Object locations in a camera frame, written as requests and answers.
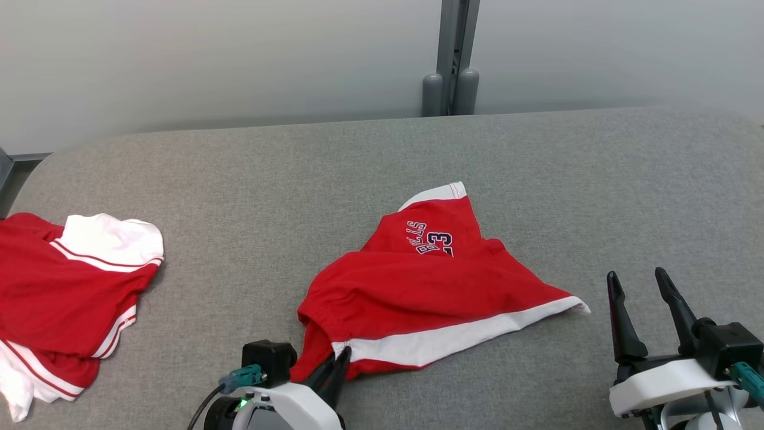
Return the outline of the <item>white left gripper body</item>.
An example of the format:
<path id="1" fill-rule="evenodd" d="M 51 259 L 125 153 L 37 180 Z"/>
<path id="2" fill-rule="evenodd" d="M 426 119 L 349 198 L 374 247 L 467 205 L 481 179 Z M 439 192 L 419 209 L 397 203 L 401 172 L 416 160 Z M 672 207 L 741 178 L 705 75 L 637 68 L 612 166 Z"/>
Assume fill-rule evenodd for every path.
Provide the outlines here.
<path id="1" fill-rule="evenodd" d="M 342 429 L 335 410 L 305 385 L 246 387 L 245 393 L 251 398 L 237 412 L 233 429 Z"/>

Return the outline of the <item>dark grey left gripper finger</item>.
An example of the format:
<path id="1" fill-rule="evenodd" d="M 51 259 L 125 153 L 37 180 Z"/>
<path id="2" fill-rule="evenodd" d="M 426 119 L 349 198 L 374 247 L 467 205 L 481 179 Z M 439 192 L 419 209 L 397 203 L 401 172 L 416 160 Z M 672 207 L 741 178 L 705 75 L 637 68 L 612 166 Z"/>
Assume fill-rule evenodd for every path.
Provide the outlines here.
<path id="1" fill-rule="evenodd" d="M 325 384 L 328 383 L 330 376 L 332 376 L 334 367 L 335 357 L 328 357 L 322 362 L 322 364 L 317 365 L 313 372 L 311 372 L 311 374 L 306 379 L 306 386 L 308 386 L 314 392 L 321 392 Z"/>
<path id="2" fill-rule="evenodd" d="M 341 353 L 330 354 L 329 357 L 335 357 L 335 367 L 332 376 L 328 379 L 322 390 L 322 399 L 331 407 L 336 408 L 340 400 L 340 395 L 346 381 L 347 368 L 352 358 L 352 347 L 344 346 Z"/>

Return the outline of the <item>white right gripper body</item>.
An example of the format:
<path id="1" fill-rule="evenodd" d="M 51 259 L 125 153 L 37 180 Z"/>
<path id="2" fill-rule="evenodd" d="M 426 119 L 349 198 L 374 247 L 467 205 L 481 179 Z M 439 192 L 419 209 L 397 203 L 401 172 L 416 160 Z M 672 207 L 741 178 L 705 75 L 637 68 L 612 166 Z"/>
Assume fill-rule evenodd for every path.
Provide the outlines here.
<path id="1" fill-rule="evenodd" d="M 636 373 L 609 389 L 615 416 L 663 406 L 664 418 L 696 416 L 710 412 L 709 392 L 720 413 L 737 418 L 742 410 L 742 390 L 729 379 L 713 378 L 695 359 L 675 360 Z"/>

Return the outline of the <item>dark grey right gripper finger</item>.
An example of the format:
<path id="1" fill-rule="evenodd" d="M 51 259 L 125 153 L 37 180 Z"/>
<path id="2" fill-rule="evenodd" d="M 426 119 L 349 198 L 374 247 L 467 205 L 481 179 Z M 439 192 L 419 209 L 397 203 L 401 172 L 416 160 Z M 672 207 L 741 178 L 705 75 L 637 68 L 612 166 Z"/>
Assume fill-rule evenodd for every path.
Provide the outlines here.
<path id="1" fill-rule="evenodd" d="M 695 354 L 698 341 L 692 332 L 692 327 L 698 319 L 665 269 L 656 267 L 655 279 L 661 299 L 669 306 L 677 338 L 679 338 L 677 353 L 681 355 Z"/>
<path id="2" fill-rule="evenodd" d="M 646 359 L 648 349 L 636 334 L 625 306 L 626 295 L 617 273 L 608 272 L 606 283 L 608 283 L 609 321 L 615 361 L 617 364 L 631 364 L 634 361 Z"/>

